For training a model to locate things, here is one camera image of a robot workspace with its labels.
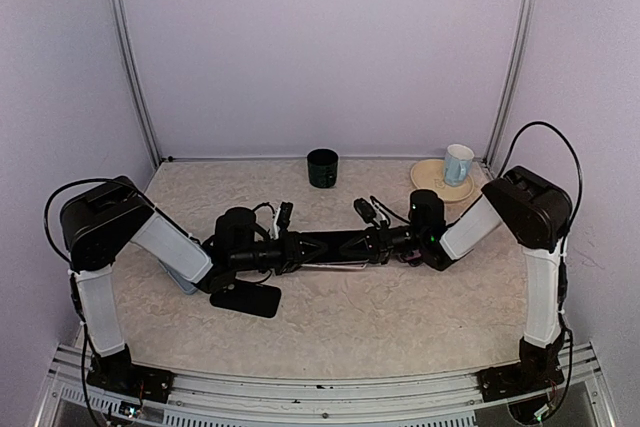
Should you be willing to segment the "pink phone case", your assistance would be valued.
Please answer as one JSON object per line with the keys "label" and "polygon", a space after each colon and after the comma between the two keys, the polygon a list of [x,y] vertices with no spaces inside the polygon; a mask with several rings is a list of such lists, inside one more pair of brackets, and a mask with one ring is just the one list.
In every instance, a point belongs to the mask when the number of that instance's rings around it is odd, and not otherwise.
{"label": "pink phone case", "polygon": [[360,263],[306,263],[302,264],[303,269],[326,270],[326,271],[359,271],[368,266],[367,262]]}

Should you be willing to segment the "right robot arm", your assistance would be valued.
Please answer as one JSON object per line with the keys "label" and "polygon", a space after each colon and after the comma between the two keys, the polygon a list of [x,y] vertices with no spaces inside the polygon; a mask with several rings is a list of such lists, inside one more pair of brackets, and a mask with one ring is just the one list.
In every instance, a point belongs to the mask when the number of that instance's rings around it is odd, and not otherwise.
{"label": "right robot arm", "polygon": [[523,340],[546,348],[561,335],[560,265],[572,218],[568,194],[530,170],[516,166],[481,188],[481,195],[453,223],[433,190],[411,193],[407,224],[383,224],[348,234],[338,252],[345,259],[383,264],[391,256],[417,254],[444,271],[504,225],[525,256],[527,317]]}

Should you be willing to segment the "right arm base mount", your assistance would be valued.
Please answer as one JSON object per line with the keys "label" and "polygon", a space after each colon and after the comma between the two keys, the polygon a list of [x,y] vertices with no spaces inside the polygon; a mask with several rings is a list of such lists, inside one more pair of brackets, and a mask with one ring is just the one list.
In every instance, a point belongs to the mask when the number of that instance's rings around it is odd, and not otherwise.
{"label": "right arm base mount", "polygon": [[565,380],[560,367],[526,375],[519,363],[482,369],[476,378],[485,403],[542,391]]}

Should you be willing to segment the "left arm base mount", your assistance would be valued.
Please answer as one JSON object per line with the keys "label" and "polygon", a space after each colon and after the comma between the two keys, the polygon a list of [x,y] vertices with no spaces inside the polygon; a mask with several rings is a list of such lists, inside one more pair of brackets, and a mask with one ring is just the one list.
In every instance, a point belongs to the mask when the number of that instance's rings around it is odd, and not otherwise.
{"label": "left arm base mount", "polygon": [[171,371],[132,364],[124,373],[109,375],[92,367],[87,374],[87,383],[126,397],[166,404],[174,378]]}

